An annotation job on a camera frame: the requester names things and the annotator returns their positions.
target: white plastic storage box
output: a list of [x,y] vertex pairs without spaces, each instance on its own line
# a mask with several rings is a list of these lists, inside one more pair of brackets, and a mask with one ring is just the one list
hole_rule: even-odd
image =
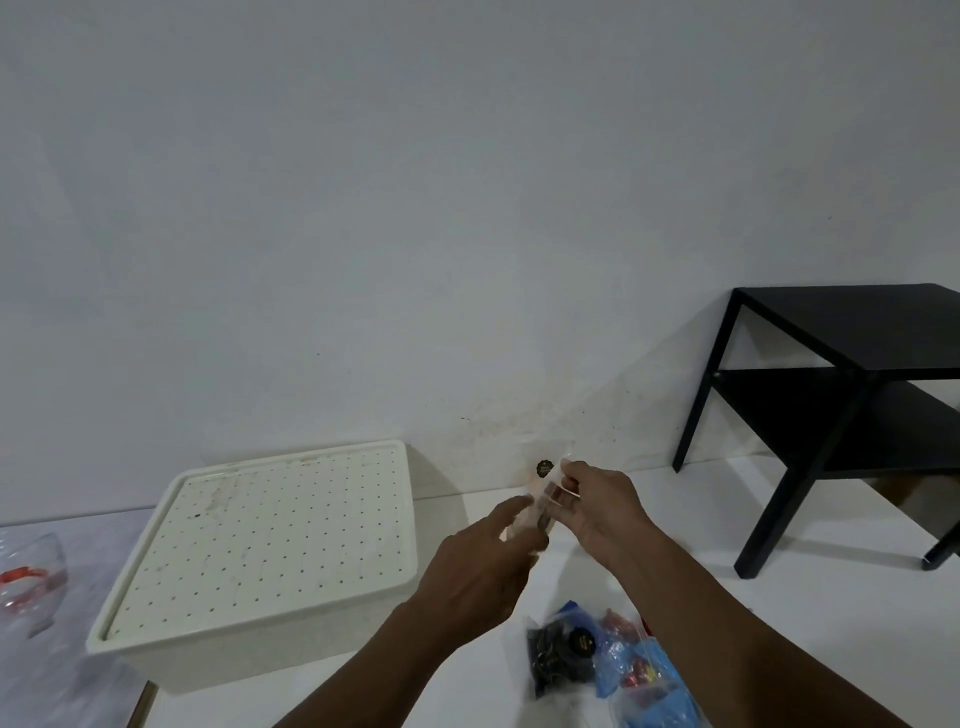
[[178,476],[86,641],[168,692],[359,648],[412,591],[399,441]]

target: tabletop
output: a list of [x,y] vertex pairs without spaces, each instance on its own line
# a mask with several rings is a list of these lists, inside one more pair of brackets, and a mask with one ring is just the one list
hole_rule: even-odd
[[960,293],[935,283],[739,288],[833,364],[910,379],[960,376]]
[[[752,456],[633,473],[651,517],[743,604],[914,728],[955,723],[960,695],[960,560],[920,571],[932,536],[860,480],[818,482],[757,579],[732,564],[780,479],[776,458]],[[415,502],[420,564],[440,540],[516,491]],[[611,725],[587,692],[532,701],[523,629],[568,599],[629,612],[619,585],[557,525],[514,616],[453,655],[427,685],[407,728]],[[203,691],[160,692],[147,728],[269,728],[349,655]],[[371,691],[377,676],[371,677]]]

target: white wall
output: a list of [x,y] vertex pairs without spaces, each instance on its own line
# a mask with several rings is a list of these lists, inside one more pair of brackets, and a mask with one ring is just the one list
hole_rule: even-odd
[[[0,522],[395,436],[420,495],[502,487],[530,441],[665,463],[732,286],[960,288],[958,29],[949,0],[0,0]],[[752,331],[745,361],[795,353]]]

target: plastic packaging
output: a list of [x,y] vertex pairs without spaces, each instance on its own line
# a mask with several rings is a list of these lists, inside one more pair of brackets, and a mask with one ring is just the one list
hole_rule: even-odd
[[[637,653],[643,647],[640,629],[611,610],[604,617],[606,624],[612,623],[611,615],[618,620],[614,629],[568,601],[543,627],[527,630],[535,697],[570,683],[593,683],[600,698],[613,694],[625,680],[639,684],[632,682],[635,669],[642,669],[644,675],[651,669],[651,660]],[[655,677],[651,672],[649,680]]]
[[[553,519],[545,512],[547,501],[556,500],[561,493],[576,497],[576,494],[571,494],[561,485],[564,472],[561,470],[560,461],[569,458],[569,456],[570,453],[567,452],[556,461],[541,460],[538,463],[538,468],[528,477],[526,483],[527,490],[533,496],[534,502],[520,511],[514,522],[507,528],[508,539],[513,538],[523,528],[539,528],[544,533],[550,533],[550,529],[553,528]],[[552,467],[546,475],[543,475],[542,471],[546,464]]]
[[658,680],[621,690],[611,700],[617,728],[700,728],[706,725],[683,683]]
[[38,635],[66,596],[63,546],[48,533],[17,549],[0,548],[0,621],[5,634]]

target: side table leg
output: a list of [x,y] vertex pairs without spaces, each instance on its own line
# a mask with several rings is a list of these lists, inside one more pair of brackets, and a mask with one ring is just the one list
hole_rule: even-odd
[[926,553],[924,560],[921,562],[921,568],[924,571],[933,571],[943,564],[951,554],[956,553],[958,548],[960,548],[960,522]]
[[833,452],[840,438],[843,437],[857,412],[864,402],[871,397],[879,386],[874,375],[863,377],[853,389],[850,397],[844,403],[840,412],[830,426],[823,440],[818,444],[810,460],[802,468],[788,468],[780,479],[780,485],[774,491],[773,497],[763,509],[760,520],[754,526],[754,532],[747,539],[747,544],[740,551],[740,555],[733,564],[733,569],[741,579],[754,578],[763,567],[767,557],[774,550],[774,546],[783,535],[800,504],[804,502],[806,494],[810,492],[816,474],[822,472],[824,464]]
[[736,323],[736,315],[739,312],[740,292],[734,288],[730,293],[730,301],[727,303],[727,310],[724,312],[723,321],[720,322],[720,330],[717,331],[717,337],[713,341],[713,349],[710,350],[707,367],[704,369],[704,375],[700,379],[700,388],[697,390],[697,396],[693,398],[693,406],[690,407],[690,414],[686,418],[684,434],[680,436],[680,444],[677,445],[677,452],[673,456],[674,473],[679,473],[680,468],[684,466],[686,452],[690,449],[693,433],[697,429],[697,423],[700,422],[700,415],[703,414],[704,405],[707,403],[707,395],[710,393],[713,375],[720,369],[720,361],[723,359],[723,352],[727,350],[727,343],[730,341],[733,324]]
[[733,564],[733,570],[741,579],[752,579],[760,572],[813,483],[814,478],[805,477],[795,470],[787,470],[783,474],[780,485],[763,509],[753,533]]

